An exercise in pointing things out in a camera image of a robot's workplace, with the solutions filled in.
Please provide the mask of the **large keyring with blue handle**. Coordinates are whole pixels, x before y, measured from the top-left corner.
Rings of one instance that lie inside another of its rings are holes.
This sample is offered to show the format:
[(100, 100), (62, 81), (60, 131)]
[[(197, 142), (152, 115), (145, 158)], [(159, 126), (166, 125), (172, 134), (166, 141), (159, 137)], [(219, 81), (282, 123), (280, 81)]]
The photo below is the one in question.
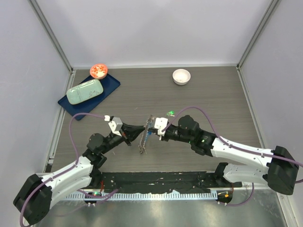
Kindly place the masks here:
[(140, 142), (139, 142), (139, 145), (138, 145), (140, 154), (143, 154), (144, 152), (146, 152), (145, 144), (146, 144), (146, 141), (147, 141), (147, 139), (150, 135), (148, 129), (150, 127), (152, 127), (154, 119), (155, 119), (155, 116), (150, 115), (148, 117), (147, 121), (146, 121), (145, 129), (142, 133), (142, 136), (141, 136), (141, 139), (140, 139)]

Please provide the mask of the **green tagged key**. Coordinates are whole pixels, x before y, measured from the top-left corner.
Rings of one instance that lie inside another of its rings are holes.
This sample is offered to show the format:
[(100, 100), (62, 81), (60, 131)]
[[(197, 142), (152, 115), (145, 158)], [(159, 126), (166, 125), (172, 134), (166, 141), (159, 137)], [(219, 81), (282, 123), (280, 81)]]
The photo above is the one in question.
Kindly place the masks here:
[(167, 117), (175, 117), (175, 112), (174, 111), (169, 111), (166, 113)]

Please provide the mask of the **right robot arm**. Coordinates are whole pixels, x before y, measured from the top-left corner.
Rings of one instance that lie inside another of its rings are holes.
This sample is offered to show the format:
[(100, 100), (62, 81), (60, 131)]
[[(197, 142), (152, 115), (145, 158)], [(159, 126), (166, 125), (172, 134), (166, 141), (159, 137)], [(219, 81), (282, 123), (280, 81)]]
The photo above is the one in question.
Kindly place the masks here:
[(284, 195), (294, 192), (299, 165), (284, 147), (266, 149), (234, 143), (200, 129), (199, 123), (189, 115), (181, 117), (176, 126), (167, 118), (157, 118), (154, 128), (162, 141), (188, 143), (199, 155), (238, 162), (238, 166), (227, 163), (218, 165), (214, 182), (220, 187), (228, 183), (251, 182), (267, 185)]

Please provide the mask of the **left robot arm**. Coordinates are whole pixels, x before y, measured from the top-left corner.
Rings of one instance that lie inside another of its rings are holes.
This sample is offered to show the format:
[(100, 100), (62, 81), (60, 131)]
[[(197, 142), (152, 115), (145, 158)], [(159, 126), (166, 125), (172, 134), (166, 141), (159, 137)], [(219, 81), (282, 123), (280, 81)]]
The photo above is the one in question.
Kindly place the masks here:
[(20, 212), (19, 222), (29, 226), (40, 222), (61, 199), (81, 188), (95, 189), (100, 185), (99, 168), (107, 158), (105, 153), (121, 143), (128, 146), (145, 130), (145, 127), (110, 122), (113, 127), (107, 136), (94, 133), (89, 138), (86, 151), (69, 165), (53, 173), (29, 176), (16, 195), (13, 205)]

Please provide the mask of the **white ceramic bowl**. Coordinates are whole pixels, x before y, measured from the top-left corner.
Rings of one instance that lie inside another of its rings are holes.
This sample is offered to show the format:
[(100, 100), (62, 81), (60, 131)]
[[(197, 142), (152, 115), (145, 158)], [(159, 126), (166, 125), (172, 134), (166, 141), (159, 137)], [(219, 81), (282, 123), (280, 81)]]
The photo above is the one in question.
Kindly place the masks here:
[(172, 73), (172, 78), (177, 85), (182, 86), (190, 81), (191, 74), (185, 69), (177, 69)]

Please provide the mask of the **pale green oblong dish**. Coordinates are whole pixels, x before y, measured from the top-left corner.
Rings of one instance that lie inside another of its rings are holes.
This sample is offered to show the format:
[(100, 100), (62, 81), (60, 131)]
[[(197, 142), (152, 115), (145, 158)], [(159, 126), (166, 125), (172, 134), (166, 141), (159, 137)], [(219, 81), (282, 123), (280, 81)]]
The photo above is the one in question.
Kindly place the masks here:
[(100, 81), (92, 79), (70, 88), (66, 96), (71, 105), (76, 105), (102, 94), (103, 91)]

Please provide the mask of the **red patterned bowl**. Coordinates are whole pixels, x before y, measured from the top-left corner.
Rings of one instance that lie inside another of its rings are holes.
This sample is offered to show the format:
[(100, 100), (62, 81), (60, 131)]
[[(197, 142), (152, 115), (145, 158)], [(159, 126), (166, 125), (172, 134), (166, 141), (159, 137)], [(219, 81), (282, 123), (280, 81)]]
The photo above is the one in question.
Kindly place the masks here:
[(104, 79), (108, 73), (107, 65), (95, 64), (90, 68), (89, 73), (94, 79)]

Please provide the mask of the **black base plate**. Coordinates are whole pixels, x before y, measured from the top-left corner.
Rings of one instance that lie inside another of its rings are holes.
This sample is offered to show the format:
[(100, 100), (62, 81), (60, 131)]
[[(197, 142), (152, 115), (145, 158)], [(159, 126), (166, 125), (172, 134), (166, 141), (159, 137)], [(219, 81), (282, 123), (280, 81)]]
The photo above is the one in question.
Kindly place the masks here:
[(209, 193), (213, 188), (241, 188), (241, 182), (230, 183), (211, 172), (103, 172), (98, 180), (104, 192), (164, 194)]

